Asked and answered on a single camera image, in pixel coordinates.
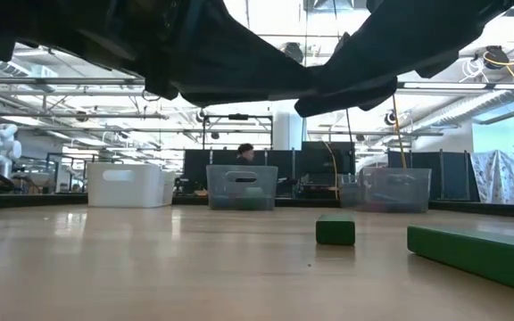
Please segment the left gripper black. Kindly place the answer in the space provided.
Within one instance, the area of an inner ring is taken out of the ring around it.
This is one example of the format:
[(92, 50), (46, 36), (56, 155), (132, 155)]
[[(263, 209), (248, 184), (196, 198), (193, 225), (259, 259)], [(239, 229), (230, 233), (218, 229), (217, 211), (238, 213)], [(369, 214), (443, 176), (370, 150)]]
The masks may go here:
[[(145, 80), (174, 98), (191, 79), (310, 79), (305, 67), (236, 21), (223, 0), (15, 0), (19, 39)], [(185, 54), (179, 39), (185, 22)]]

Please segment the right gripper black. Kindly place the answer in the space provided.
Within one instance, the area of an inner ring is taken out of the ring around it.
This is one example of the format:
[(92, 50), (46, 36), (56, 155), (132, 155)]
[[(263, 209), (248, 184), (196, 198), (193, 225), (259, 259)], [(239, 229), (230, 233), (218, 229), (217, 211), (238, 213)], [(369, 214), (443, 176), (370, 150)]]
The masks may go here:
[[(514, 7), (514, 0), (426, 0), (431, 11), (418, 26), (418, 0), (366, 0), (369, 17), (321, 68), (323, 85), (378, 85), (313, 95), (294, 105), (301, 117), (358, 107), (369, 111), (398, 88), (397, 76), (417, 69), (432, 78), (453, 64), (459, 51), (481, 36), (485, 25)], [(416, 46), (423, 44), (418, 66)]]

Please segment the person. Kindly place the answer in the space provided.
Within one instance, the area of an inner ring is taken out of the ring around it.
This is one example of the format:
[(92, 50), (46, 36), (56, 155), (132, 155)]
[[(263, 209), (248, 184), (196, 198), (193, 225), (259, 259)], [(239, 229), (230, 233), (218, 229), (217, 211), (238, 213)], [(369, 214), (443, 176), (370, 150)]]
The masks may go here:
[(240, 144), (237, 148), (236, 165), (252, 165), (254, 159), (254, 148), (252, 144)]

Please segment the black screen panels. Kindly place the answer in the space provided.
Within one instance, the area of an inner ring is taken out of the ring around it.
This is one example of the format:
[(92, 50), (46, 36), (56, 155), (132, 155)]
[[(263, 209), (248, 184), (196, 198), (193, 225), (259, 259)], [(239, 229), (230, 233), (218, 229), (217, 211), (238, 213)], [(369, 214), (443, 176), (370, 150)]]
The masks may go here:
[(355, 172), (354, 144), (307, 141), (299, 150), (263, 150), (245, 160), (234, 150), (187, 150), (181, 178), (192, 193), (208, 187), (211, 165), (269, 166), (278, 170), (277, 196), (334, 198), (337, 179)]

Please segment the clear grey plastic bin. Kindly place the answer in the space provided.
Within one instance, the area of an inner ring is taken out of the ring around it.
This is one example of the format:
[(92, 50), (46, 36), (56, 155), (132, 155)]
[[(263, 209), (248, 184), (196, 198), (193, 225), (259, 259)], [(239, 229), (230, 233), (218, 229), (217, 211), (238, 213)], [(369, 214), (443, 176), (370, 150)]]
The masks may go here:
[(342, 208), (370, 212), (425, 213), (431, 169), (361, 169), (354, 183), (339, 188)]
[(212, 210), (273, 210), (278, 168), (208, 165), (208, 203)]

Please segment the black partition panel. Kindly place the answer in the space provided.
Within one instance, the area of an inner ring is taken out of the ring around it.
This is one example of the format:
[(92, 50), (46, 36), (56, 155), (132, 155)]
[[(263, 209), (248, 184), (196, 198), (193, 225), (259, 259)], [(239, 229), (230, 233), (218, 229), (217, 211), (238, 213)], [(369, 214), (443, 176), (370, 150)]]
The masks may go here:
[(467, 152), (389, 152), (387, 168), (431, 169), (430, 201), (474, 201), (474, 183)]

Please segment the white plastic bin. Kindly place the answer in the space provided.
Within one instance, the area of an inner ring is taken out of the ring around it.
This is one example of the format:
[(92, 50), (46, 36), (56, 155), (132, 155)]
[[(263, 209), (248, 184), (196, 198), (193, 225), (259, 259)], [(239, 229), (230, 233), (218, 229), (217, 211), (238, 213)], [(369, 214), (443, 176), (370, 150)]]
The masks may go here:
[(153, 164), (93, 162), (87, 166), (88, 205), (158, 208), (172, 203), (176, 173)]

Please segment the green long block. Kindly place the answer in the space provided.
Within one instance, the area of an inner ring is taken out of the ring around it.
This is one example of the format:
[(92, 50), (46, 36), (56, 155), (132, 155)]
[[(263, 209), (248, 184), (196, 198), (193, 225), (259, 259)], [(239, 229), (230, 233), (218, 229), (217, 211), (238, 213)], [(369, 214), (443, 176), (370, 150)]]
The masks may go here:
[(420, 257), (514, 288), (514, 236), (408, 226), (407, 248)]
[(324, 214), (315, 223), (316, 242), (323, 245), (355, 244), (355, 223), (351, 214)]

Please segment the patterned white cloth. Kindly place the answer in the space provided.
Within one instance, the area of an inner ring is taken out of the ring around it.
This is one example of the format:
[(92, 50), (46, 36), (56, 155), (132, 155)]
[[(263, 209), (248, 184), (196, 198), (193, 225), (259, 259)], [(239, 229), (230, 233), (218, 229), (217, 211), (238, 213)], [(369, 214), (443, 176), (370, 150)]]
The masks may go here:
[(479, 200), (514, 205), (514, 152), (474, 152), (470, 160)]

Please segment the black table frame rail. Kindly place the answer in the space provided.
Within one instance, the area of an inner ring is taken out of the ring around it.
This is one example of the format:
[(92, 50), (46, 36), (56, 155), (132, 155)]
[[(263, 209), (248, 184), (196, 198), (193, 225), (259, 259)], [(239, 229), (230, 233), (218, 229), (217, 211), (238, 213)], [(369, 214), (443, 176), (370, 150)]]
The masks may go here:
[[(0, 195), (0, 209), (87, 204), (87, 202), (88, 198), (85, 193)], [(276, 199), (276, 206), (293, 208), (338, 208), (340, 203), (336, 200), (280, 198)], [(479, 202), (430, 201), (428, 208), (431, 210), (447, 210), (514, 218), (514, 205), (487, 204)]]

